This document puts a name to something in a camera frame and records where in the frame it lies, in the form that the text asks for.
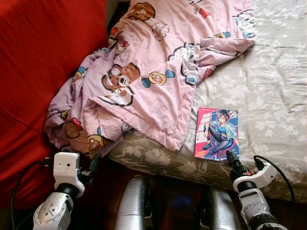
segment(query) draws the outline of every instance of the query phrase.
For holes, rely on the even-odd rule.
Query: anime girl illustration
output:
[[[239,146],[239,140],[236,128],[231,124],[229,120],[229,114],[225,109],[221,109],[216,114],[215,121],[208,121],[204,125],[204,135],[207,138],[206,144],[202,147],[202,150],[209,150],[204,158],[211,158],[219,151],[227,150],[233,143]],[[214,146],[212,138],[218,144]]]

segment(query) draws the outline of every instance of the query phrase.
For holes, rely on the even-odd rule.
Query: cartoon print blanket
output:
[[[54,97],[44,131],[59,149],[90,156],[131,127],[177,151],[196,85],[253,45],[255,31],[251,0],[132,0],[108,48]]]

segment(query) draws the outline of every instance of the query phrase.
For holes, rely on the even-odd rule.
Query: red fabric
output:
[[[50,103],[82,59],[107,44],[105,0],[0,0],[0,208],[22,170],[56,152],[42,128]],[[52,170],[32,168],[16,208],[42,203]]]

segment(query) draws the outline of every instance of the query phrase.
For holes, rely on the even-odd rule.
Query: bed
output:
[[[239,110],[240,159],[253,155],[275,162],[289,178],[298,202],[307,203],[306,2],[253,0],[258,38],[196,89],[188,135],[179,152],[138,131],[129,131],[108,157],[129,168],[231,189],[226,163],[193,156],[199,107]],[[263,188],[266,196],[289,200],[282,177]]]

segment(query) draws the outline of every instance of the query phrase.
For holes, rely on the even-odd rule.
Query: dark floor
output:
[[[108,158],[103,158],[93,185],[87,187],[84,195],[75,202],[69,229],[112,230],[125,187],[130,179],[138,174],[141,173],[130,170]],[[150,179],[151,183],[157,229],[197,229],[195,226],[197,226],[198,219],[195,210],[202,192],[208,187],[173,178],[145,176]],[[239,210],[237,194],[231,192],[230,195]],[[290,202],[268,199],[268,203],[272,214],[287,227],[291,210]],[[298,212],[292,229],[307,230],[307,205],[297,204],[296,209]],[[19,215],[16,222],[19,222],[22,216]],[[28,226],[25,224],[20,229],[26,230],[32,227],[28,223]]]

